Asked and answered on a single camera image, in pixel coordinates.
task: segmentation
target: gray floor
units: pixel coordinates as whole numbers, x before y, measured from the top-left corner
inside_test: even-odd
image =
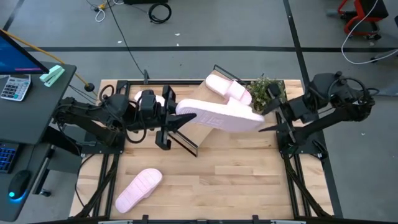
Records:
[[[1,0],[0,27],[8,20],[16,0]],[[91,0],[99,4],[100,0]],[[343,23],[327,17],[326,9],[337,8],[340,0],[290,0],[302,47],[340,47],[345,39]],[[379,23],[383,38],[374,47],[398,47],[398,1],[384,0],[390,17]],[[171,19],[162,25],[131,6],[113,10],[129,46],[262,46],[294,47],[282,0],[170,0]],[[148,5],[138,5],[148,10]],[[84,0],[25,0],[9,32],[39,47],[123,47],[124,43],[110,10],[102,23]],[[349,40],[346,47],[370,47],[363,38]],[[128,52],[53,52],[96,86],[104,78],[141,78]],[[271,78],[302,79],[295,52],[173,51],[133,52],[151,78],[205,78],[214,64],[241,78],[262,73]],[[39,60],[51,58],[32,53]],[[369,60],[372,53],[350,53],[356,62]],[[352,65],[340,53],[303,54],[312,78],[317,73],[341,70],[365,84],[386,88],[398,82],[398,60]],[[72,85],[82,89],[76,78]],[[85,101],[72,90],[67,95]],[[371,116],[361,123],[341,123],[325,130],[343,215],[346,218],[398,222],[398,125],[395,98],[377,97]],[[66,218],[76,177],[50,173],[45,184],[50,198],[29,196],[16,223]]]

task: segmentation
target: green plant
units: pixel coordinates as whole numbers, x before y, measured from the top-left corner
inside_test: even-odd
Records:
[[[252,96],[253,108],[258,112],[262,112],[264,106],[271,101],[271,97],[268,95],[267,92],[268,86],[271,83],[278,84],[280,92],[282,93],[279,96],[279,99],[281,100],[281,102],[286,101],[286,92],[283,80],[271,80],[269,78],[261,76],[256,81],[252,81],[251,84],[248,86],[248,91]]]

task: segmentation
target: calculator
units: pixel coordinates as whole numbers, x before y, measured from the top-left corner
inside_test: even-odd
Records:
[[[30,75],[10,75],[0,97],[5,100],[22,101],[31,83]]]

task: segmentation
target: wooden table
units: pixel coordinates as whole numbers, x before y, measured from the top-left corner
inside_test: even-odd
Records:
[[[300,80],[284,81],[288,99],[303,94]],[[101,87],[116,86],[116,83],[117,80],[102,80]],[[177,101],[187,97],[196,87],[172,85]],[[153,89],[155,94],[161,95],[162,86],[134,86],[130,89],[130,98],[145,89]],[[268,114],[265,126],[276,122],[275,114]],[[131,136],[139,139],[141,134],[142,131],[131,133]],[[252,215],[259,215],[260,219],[293,218],[284,162],[278,152],[275,132],[231,134],[213,129],[200,145],[197,158],[178,144],[172,144],[171,150],[163,151],[155,145],[154,138],[155,132],[149,131],[140,144],[126,142],[119,160],[111,218],[141,219],[145,214],[151,220],[250,220]],[[77,190],[84,203],[97,188],[102,157],[93,156],[80,171]],[[309,155],[301,155],[300,158],[308,190],[326,212],[333,214],[321,162]],[[119,213],[114,207],[118,195],[136,174],[150,167],[163,173],[161,184],[132,210]],[[101,201],[100,211],[104,210],[106,195]],[[297,198],[303,215],[300,194]],[[75,195],[70,215],[75,215],[81,208]]]

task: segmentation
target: monitor screen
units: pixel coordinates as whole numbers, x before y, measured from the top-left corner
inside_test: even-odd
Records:
[[[0,74],[43,74],[48,73],[39,61],[0,31]]]

